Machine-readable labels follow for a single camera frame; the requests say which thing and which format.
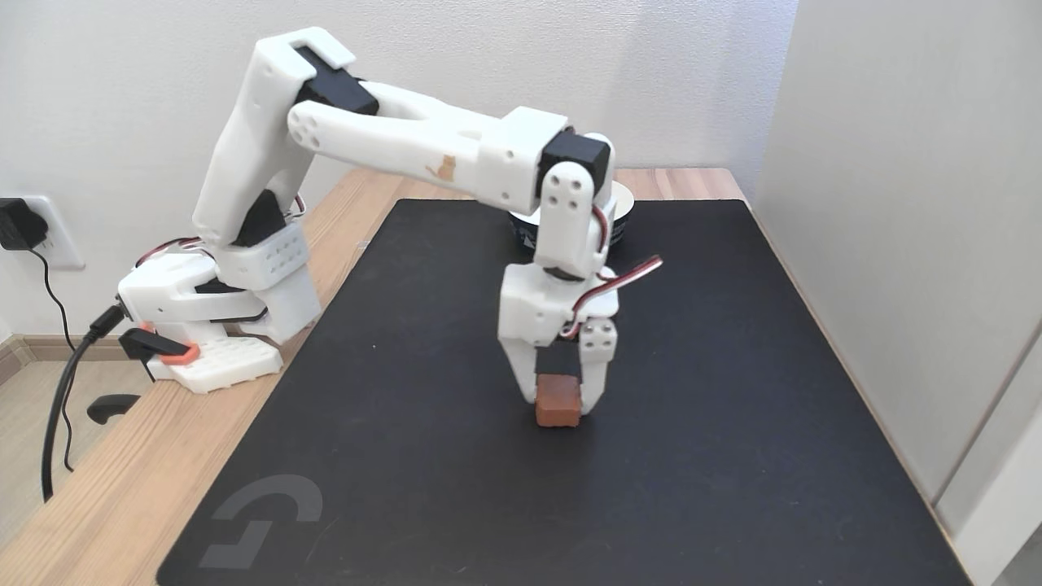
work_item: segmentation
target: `floor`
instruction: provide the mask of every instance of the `floor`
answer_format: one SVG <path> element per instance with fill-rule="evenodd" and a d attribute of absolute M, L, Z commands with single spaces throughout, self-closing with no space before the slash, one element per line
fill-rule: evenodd
<path fill-rule="evenodd" d="M 40 450 L 54 387 L 64 362 L 34 362 L 0 385 L 0 548 L 43 505 L 40 494 Z M 69 462 L 76 462 L 104 437 L 111 425 L 99 425 L 86 416 L 86 407 L 100 395 L 142 394 L 151 383 L 138 362 L 82 362 L 69 397 L 73 442 Z M 66 429 L 59 420 L 54 440 L 54 492 L 69 478 L 61 465 Z"/>

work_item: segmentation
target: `black cable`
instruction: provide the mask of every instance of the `black cable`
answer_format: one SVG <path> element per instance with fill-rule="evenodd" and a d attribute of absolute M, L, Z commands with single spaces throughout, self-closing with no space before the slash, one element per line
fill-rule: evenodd
<path fill-rule="evenodd" d="M 50 500 L 54 495 L 54 484 L 51 478 L 51 453 L 54 451 L 54 435 L 58 426 L 58 413 L 63 404 L 68 399 L 69 389 L 72 387 L 72 380 L 76 375 L 76 366 L 80 359 L 91 347 L 91 344 L 108 335 L 114 327 L 123 321 L 123 308 L 119 304 L 105 310 L 98 319 L 91 323 L 90 331 L 83 336 L 83 340 L 73 350 L 58 379 L 58 386 L 54 389 L 54 400 L 51 401 L 51 411 L 47 416 L 47 430 L 44 432 L 44 455 L 41 458 L 40 488 L 44 493 L 44 503 Z"/>
<path fill-rule="evenodd" d="M 72 336 L 69 335 L 69 318 L 66 315 L 65 306 L 58 300 L 57 295 L 51 289 L 51 266 L 47 263 L 47 259 L 43 254 L 30 249 L 35 258 L 40 259 L 40 262 L 44 264 L 44 288 L 47 289 L 47 294 L 51 296 L 54 304 L 58 307 L 58 311 L 61 312 L 61 332 L 66 337 L 66 344 L 69 344 L 69 349 L 76 351 L 76 346 L 72 343 Z M 76 372 L 73 370 L 72 376 L 69 377 L 69 387 L 65 391 L 65 395 L 61 399 L 61 419 L 65 420 L 66 424 L 66 450 L 65 456 L 61 458 L 61 463 L 70 472 L 74 472 L 72 465 L 69 464 L 69 453 L 72 450 L 72 420 L 69 419 L 69 412 L 67 411 L 69 405 L 69 394 L 72 392 L 73 381 L 76 379 Z"/>
<path fill-rule="evenodd" d="M 93 332 L 88 333 L 83 337 L 83 341 L 72 352 L 72 357 L 69 358 L 69 362 L 66 363 L 66 367 L 61 371 L 61 377 L 58 379 L 58 386 L 54 389 L 54 400 L 51 402 L 51 412 L 47 416 L 47 431 L 44 432 L 44 456 L 40 470 L 40 487 L 44 492 L 44 503 L 50 500 L 51 496 L 54 495 L 54 485 L 51 479 L 51 453 L 54 450 L 54 435 L 58 426 L 58 413 L 61 411 L 61 402 L 65 400 L 69 384 L 76 372 L 76 365 L 79 364 L 79 359 L 83 358 L 86 348 L 94 343 L 95 338 L 93 335 Z"/>
<path fill-rule="evenodd" d="M 69 420 L 69 412 L 67 411 L 69 406 L 69 395 L 72 394 L 72 386 L 76 380 L 76 370 L 73 369 L 72 375 L 69 376 L 69 386 L 66 387 L 65 396 L 61 398 L 61 418 L 66 422 L 66 451 L 65 456 L 61 457 L 61 463 L 65 465 L 66 470 L 70 472 L 75 472 L 72 464 L 69 463 L 69 453 L 72 450 L 72 421 Z"/>
<path fill-rule="evenodd" d="M 35 258 L 40 259 L 40 262 L 44 264 L 44 287 L 47 289 L 47 294 L 51 296 L 54 304 L 58 307 L 58 311 L 61 312 L 61 331 L 66 335 L 66 344 L 69 344 L 69 349 L 76 351 L 76 345 L 72 343 L 72 337 L 69 336 L 69 318 L 66 316 L 65 306 L 58 300 L 57 296 L 54 295 L 54 291 L 51 290 L 51 266 L 47 263 L 47 259 L 43 254 L 36 252 L 35 250 L 29 250 Z"/>

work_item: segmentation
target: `brown block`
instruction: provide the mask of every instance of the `brown block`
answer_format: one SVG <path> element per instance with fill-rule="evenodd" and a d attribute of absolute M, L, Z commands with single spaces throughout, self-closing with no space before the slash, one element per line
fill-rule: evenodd
<path fill-rule="evenodd" d="M 536 422 L 541 428 L 574 428 L 581 412 L 578 379 L 568 374 L 536 377 Z"/>

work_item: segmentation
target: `power adapter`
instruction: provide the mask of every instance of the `power adapter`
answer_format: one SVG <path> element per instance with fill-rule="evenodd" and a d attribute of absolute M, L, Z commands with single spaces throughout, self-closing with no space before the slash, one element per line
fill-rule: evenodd
<path fill-rule="evenodd" d="M 20 197 L 0 197 L 0 246 L 32 250 L 47 240 L 47 220 Z"/>

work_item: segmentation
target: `orange clamp part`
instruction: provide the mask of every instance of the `orange clamp part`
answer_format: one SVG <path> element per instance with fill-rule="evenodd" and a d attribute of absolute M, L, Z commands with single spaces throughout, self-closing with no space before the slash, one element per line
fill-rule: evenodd
<path fill-rule="evenodd" d="M 181 356 L 159 356 L 159 362 L 167 366 L 184 366 L 199 358 L 199 344 L 189 342 L 189 350 Z"/>

